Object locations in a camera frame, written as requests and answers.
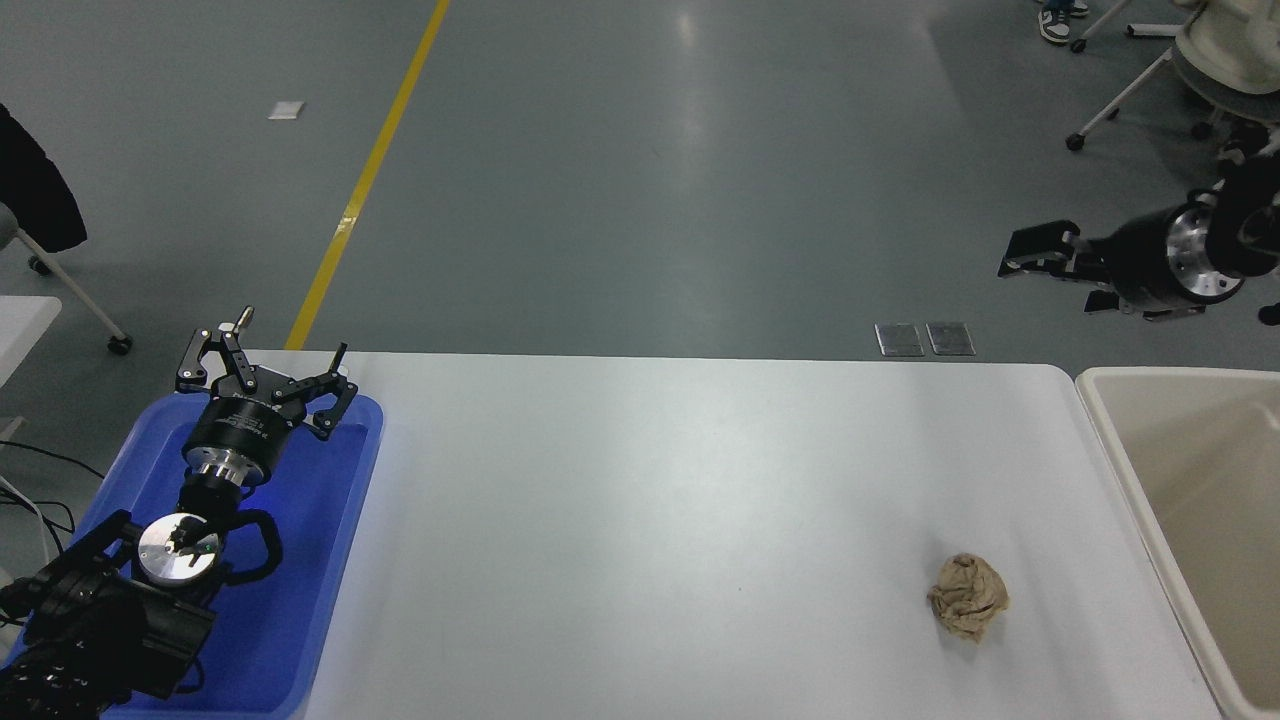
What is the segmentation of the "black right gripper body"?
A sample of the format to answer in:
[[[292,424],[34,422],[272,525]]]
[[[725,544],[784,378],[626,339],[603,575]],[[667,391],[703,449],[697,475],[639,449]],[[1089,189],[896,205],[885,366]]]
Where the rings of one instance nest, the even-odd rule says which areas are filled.
[[[1103,238],[1103,264],[1115,292],[1138,310],[1174,310],[1188,299],[1169,265],[1167,246],[1178,208],[1151,211]]]

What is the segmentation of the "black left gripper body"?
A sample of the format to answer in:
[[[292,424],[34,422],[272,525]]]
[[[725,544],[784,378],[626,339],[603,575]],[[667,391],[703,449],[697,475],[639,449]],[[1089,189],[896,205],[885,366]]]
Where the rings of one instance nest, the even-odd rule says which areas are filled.
[[[276,470],[289,436],[303,420],[298,404],[279,407],[239,396],[214,397],[184,443],[187,466],[210,464]]]

